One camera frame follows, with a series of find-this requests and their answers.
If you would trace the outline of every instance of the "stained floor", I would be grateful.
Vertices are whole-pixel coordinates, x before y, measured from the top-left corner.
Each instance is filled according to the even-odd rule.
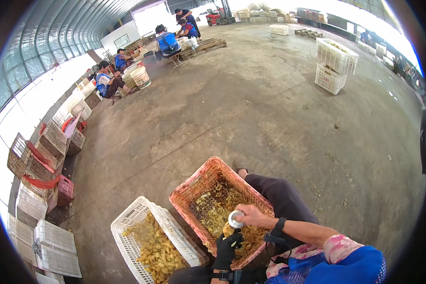
[[[288,36],[268,23],[204,27],[204,39],[227,48],[93,109],[61,224],[73,230],[85,283],[136,282],[110,224],[143,195],[187,228],[168,195],[211,156],[240,155],[252,173],[288,179],[321,224],[382,250],[391,268],[424,195],[421,104],[377,58],[323,31],[360,55],[333,96],[314,84],[316,41],[288,25]]]

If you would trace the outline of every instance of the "person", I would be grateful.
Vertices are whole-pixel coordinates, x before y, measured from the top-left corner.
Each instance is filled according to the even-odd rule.
[[[156,60],[161,61],[162,58],[169,58],[182,51],[182,47],[177,43],[175,35],[173,33],[168,33],[165,26],[157,26],[155,32],[158,35],[155,39]]]
[[[249,174],[243,164],[235,162],[236,172],[264,196],[273,206],[274,216],[269,217],[255,205],[240,204],[236,210],[244,213],[235,219],[246,225],[282,231],[285,244],[275,244],[276,256],[266,269],[266,280],[250,279],[252,273],[242,271],[239,284],[314,284],[350,283],[380,284],[386,275],[383,254],[371,247],[359,244],[335,229],[319,224],[318,219],[301,199],[294,186],[287,180]],[[217,257],[211,268],[193,267],[175,270],[169,284],[198,283],[226,284],[217,278],[218,271],[231,271],[234,249],[217,243]]]
[[[193,12],[188,9],[175,9],[175,18],[177,20],[177,23],[179,20],[186,20],[190,22],[197,31],[197,37],[199,37],[199,40],[202,40],[202,37],[200,36],[199,27],[197,27],[196,19],[194,19],[194,16],[192,14]]]
[[[182,28],[177,32],[175,38],[186,36],[190,39],[191,37],[197,37],[196,28],[194,28],[191,23],[183,19],[179,20],[178,23],[182,26]]]
[[[96,88],[99,90],[103,98],[110,99],[119,97],[115,96],[115,92],[117,92],[119,87],[128,94],[133,94],[139,89],[139,87],[132,89],[126,87],[125,82],[123,82],[122,78],[120,77],[120,71],[115,72],[113,77],[109,77],[109,65],[110,64],[104,60],[98,64],[99,71],[96,75]]]
[[[125,56],[124,52],[125,50],[123,48],[119,48],[117,50],[117,55],[115,56],[115,67],[121,73],[134,63],[134,61],[131,60],[132,56]]]

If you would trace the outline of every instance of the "gloved hand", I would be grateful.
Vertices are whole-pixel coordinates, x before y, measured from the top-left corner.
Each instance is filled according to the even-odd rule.
[[[212,266],[213,269],[231,271],[230,264],[232,264],[232,260],[235,258],[235,249],[243,246],[241,243],[244,239],[240,232],[241,229],[235,229],[233,234],[224,240],[224,234],[221,234],[216,240],[217,252],[216,260]]]

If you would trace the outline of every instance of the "hand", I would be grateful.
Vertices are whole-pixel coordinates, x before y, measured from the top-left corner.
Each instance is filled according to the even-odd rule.
[[[255,205],[239,204],[235,210],[240,210],[244,213],[244,216],[236,216],[235,220],[244,222],[246,225],[254,225],[260,228],[273,229],[276,224],[273,222],[274,218],[264,215]]]
[[[223,239],[224,234],[221,234],[216,240],[216,260],[212,266],[213,269],[231,271],[230,264],[235,258],[235,249],[243,246],[241,243],[244,239],[240,232],[241,229],[235,229],[227,238]]]

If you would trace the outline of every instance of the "red forklift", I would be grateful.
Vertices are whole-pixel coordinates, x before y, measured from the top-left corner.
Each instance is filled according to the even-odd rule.
[[[235,23],[235,18],[232,17],[232,13],[230,11],[229,2],[227,0],[221,0],[221,3],[222,8],[216,6],[217,13],[213,12],[211,9],[207,9],[208,14],[206,15],[206,18],[209,26]]]

